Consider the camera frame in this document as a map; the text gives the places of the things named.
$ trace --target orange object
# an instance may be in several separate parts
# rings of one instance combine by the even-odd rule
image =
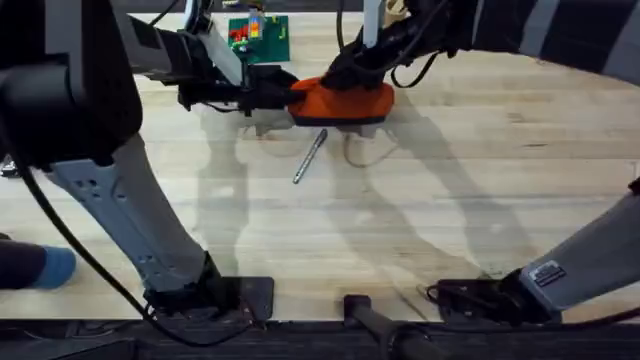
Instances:
[[[289,112],[299,126],[349,126],[380,123],[394,102],[393,88],[382,84],[366,90],[357,87],[346,91],[331,90],[315,77],[298,81],[291,90],[306,92],[304,101],[290,104]]]
[[[229,36],[232,37],[234,41],[242,41],[242,39],[249,37],[249,26],[245,25],[240,29],[233,29],[229,31]]]

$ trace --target wooden tabletop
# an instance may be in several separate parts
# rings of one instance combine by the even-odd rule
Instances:
[[[217,15],[223,33],[226,18]],[[161,26],[175,29],[179,19]],[[337,53],[334,19],[291,15],[284,67],[300,78],[322,74]],[[361,15],[345,17],[349,36],[360,24]],[[399,77],[408,82],[424,60]],[[339,319],[342,296],[364,293],[395,319],[437,320],[416,286],[499,278],[605,211],[640,176],[640,91],[526,57],[441,57],[419,86],[396,91],[372,138],[330,129],[299,185],[291,179],[319,129],[257,136],[252,125],[286,124],[288,114],[189,113],[174,88],[138,85],[142,135],[171,204],[223,274],[275,278],[275,319]],[[40,179],[77,237],[141,298],[126,257],[79,204]],[[65,246],[19,180],[0,181],[0,198],[2,232]],[[632,286],[567,319],[623,310],[639,295]],[[137,315],[80,261],[61,289],[0,292],[0,317]]]

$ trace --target metal rod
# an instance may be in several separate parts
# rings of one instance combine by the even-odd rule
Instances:
[[[358,306],[352,316],[358,320],[376,338],[383,341],[383,336],[393,331],[396,323],[389,318],[373,311],[369,307]],[[402,360],[460,360],[433,344],[425,335],[411,334],[403,337],[397,344],[399,359]]]
[[[327,131],[327,129],[322,129],[316,140],[313,142],[309,153],[304,158],[302,164],[300,164],[300,168],[298,168],[298,171],[296,172],[296,175],[293,177],[294,184],[298,184],[300,182],[300,179],[302,179],[302,177],[304,176],[304,173],[307,172],[309,164],[311,164],[311,160],[313,160],[313,158],[316,156],[316,153],[318,152],[318,149],[320,149],[320,146],[322,146],[324,141],[327,140],[328,134],[329,132]]]

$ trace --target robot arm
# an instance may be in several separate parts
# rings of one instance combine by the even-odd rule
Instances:
[[[436,3],[409,1],[418,15],[384,30],[376,47],[365,48],[360,39],[347,45],[323,84],[344,90],[381,83],[381,76],[362,69],[383,68],[422,34],[403,64],[436,51],[450,56],[459,50],[504,52],[640,85],[639,1],[452,0],[421,33],[420,14],[436,8]],[[432,287],[437,292],[431,294],[433,301],[445,319],[453,310],[467,318],[513,325],[544,323],[566,309],[639,281],[638,184],[632,184],[632,191],[611,210],[505,279],[442,280]]]
[[[0,57],[3,139],[23,165],[43,170],[102,225],[158,311],[224,314],[241,297],[255,299],[241,295],[251,287],[266,299],[255,306],[256,318],[268,318],[273,280],[220,275],[171,208],[138,134],[142,106],[131,65],[167,82],[197,80],[194,62],[175,61],[189,54],[186,37],[122,19],[116,23],[109,1],[0,1],[0,44],[9,45]],[[11,46],[16,38],[19,47]]]
[[[131,71],[178,87],[187,110],[197,103],[237,103],[250,116],[254,109],[284,109],[304,93],[291,91],[298,79],[278,65],[249,65],[218,32],[210,16],[212,0],[190,0],[183,29],[156,28],[115,11],[118,31]]]

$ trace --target cable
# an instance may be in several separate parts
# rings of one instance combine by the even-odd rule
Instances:
[[[398,150],[400,148],[399,145],[396,145],[396,146],[392,147],[391,149],[389,149],[386,153],[384,153],[381,156],[379,156],[377,159],[375,159],[372,162],[370,162],[369,164],[358,164],[355,161],[351,160],[351,156],[349,155],[350,145],[351,145],[351,135],[350,134],[345,134],[344,142],[343,142],[343,145],[342,145],[342,155],[344,156],[344,160],[347,162],[347,164],[351,165],[352,167],[354,167],[356,169],[366,169],[366,168],[378,165],[379,163],[381,163],[384,160],[386,160],[389,156],[391,156],[391,154],[393,154],[396,150]]]
[[[422,296],[427,298],[430,302],[438,305],[438,300],[435,296],[431,294],[433,290],[438,288],[437,285],[432,285],[426,288],[426,291],[418,291]],[[640,316],[640,306],[635,307],[631,310],[622,311],[617,314],[605,316],[599,319],[587,320],[583,322],[576,323],[566,323],[566,324],[550,324],[550,325],[535,325],[535,326],[527,326],[521,328],[506,328],[506,329],[496,329],[493,328],[458,328],[446,324],[434,324],[434,323],[424,323],[420,324],[420,326],[440,332],[448,332],[448,333],[457,333],[457,334],[523,334],[523,333],[544,333],[544,332],[568,332],[568,331],[582,331],[582,330],[590,330],[599,327],[613,325],[622,321],[630,320]]]
[[[431,69],[431,66],[436,61],[439,54],[440,52],[433,53],[427,63],[424,64],[424,67],[422,68],[418,76],[416,76],[416,78],[408,85],[402,85],[398,82],[398,79],[396,78],[396,70],[398,69],[398,67],[396,66],[395,68],[393,68],[393,71],[391,71],[391,81],[393,82],[393,85],[395,85],[399,89],[410,89],[418,85],[422,81],[422,79],[424,79],[424,76],[427,75],[427,72],[429,72],[429,69]]]
[[[199,343],[185,339],[179,335],[176,335],[171,330],[164,327],[158,321],[156,321],[151,315],[149,315],[145,308],[136,300],[136,298],[116,279],[111,273],[106,270],[98,260],[80,243],[80,241],[73,235],[71,230],[67,227],[64,221],[60,218],[56,210],[53,208],[47,196],[42,192],[42,189],[35,180],[31,169],[25,164],[22,154],[17,150],[17,147],[13,143],[13,140],[9,136],[8,126],[6,119],[0,116],[0,140],[4,143],[7,152],[11,155],[18,173],[22,177],[25,185],[31,192],[31,195],[36,200],[42,211],[47,215],[51,223],[56,227],[60,234],[65,238],[67,243],[82,257],[89,266],[91,266],[114,290],[116,290],[139,314],[142,318],[149,323],[155,330],[166,336],[167,338],[176,341],[178,343],[197,348],[212,347],[224,343],[234,337],[243,334],[251,328],[251,324],[240,328],[228,335],[223,336],[220,339],[208,342]]]
[[[219,113],[223,113],[223,114],[228,114],[228,113],[231,113],[231,112],[234,112],[234,111],[240,111],[239,108],[228,108],[228,109],[225,109],[225,108],[221,108],[219,106],[213,105],[212,103],[202,103],[202,104],[204,104],[204,105],[216,110]]]
[[[336,16],[336,35],[338,37],[338,46],[340,47],[340,53],[343,54],[345,53],[344,51],[344,35],[342,33],[342,15],[344,12],[344,1],[345,0],[338,0],[338,11],[337,11],[337,16]],[[418,33],[416,34],[416,36],[413,38],[413,40],[411,40],[411,42],[409,43],[409,45],[407,45],[407,47],[400,52],[400,55],[398,55],[393,61],[391,61],[389,64],[378,68],[378,69],[366,69],[361,67],[360,65],[355,63],[355,60],[353,59],[353,56],[348,55],[347,59],[349,62],[349,67],[351,67],[352,69],[356,70],[357,72],[360,72],[362,74],[365,75],[382,75],[384,73],[386,73],[387,71],[395,68],[396,66],[400,65],[408,56],[409,54],[411,54],[411,52],[413,51],[413,49],[416,47],[416,45],[418,45],[418,42],[420,42],[420,40],[422,39],[423,35],[425,34],[425,32],[427,31],[427,28],[429,27],[429,25],[431,25],[431,22],[433,21],[433,19],[435,18],[436,15],[438,15],[438,13],[440,13],[440,11],[445,7],[445,5],[447,5],[449,3],[449,0],[441,0],[440,3],[438,5],[436,5],[436,7],[433,9],[433,11],[431,11],[429,14],[427,14],[425,16],[425,19],[423,21],[422,26],[420,27],[420,29],[418,30]]]
[[[151,26],[155,26],[158,22],[160,22],[160,20],[162,20],[165,16],[167,16],[167,14],[173,10],[174,7],[176,7],[176,5],[178,5],[178,3],[180,2],[180,0],[173,0],[171,2],[171,4],[169,4],[169,6],[167,6],[166,9],[164,9],[163,12],[161,12],[158,16],[155,17],[155,19],[151,20],[151,22],[149,23],[149,25]]]

